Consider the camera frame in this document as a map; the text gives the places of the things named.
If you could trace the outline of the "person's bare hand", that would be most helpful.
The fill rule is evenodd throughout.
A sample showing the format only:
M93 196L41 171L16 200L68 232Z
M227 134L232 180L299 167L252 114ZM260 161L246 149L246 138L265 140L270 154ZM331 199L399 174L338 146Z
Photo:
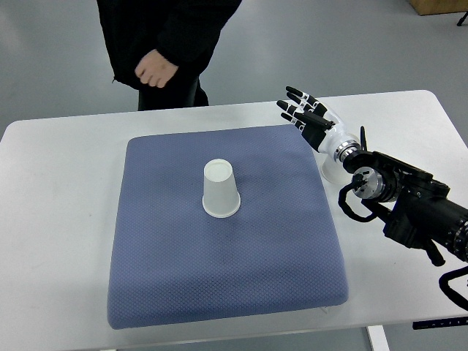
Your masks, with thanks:
M164 88L178 71L178 66L168 61L157 50L151 50L135 68L135 75L142 84Z

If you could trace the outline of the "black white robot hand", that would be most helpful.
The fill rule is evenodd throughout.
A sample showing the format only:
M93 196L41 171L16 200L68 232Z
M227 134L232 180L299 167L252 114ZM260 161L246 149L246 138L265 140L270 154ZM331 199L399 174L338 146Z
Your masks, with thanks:
M286 87L289 101L279 100L281 117L293 124L303 139L318 153L334 162L343 162L361 149L359 139L348 132L345 123L329 107L306 92Z

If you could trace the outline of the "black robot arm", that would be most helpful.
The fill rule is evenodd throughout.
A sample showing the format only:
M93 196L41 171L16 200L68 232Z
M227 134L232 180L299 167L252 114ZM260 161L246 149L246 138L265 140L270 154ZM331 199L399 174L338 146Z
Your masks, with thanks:
M385 237L424 250L435 266L445 263L438 245L467 261L467 209L447 199L449 186L387 154L367 151L365 142L340 160L352 174L338 199L349 218L382 220Z

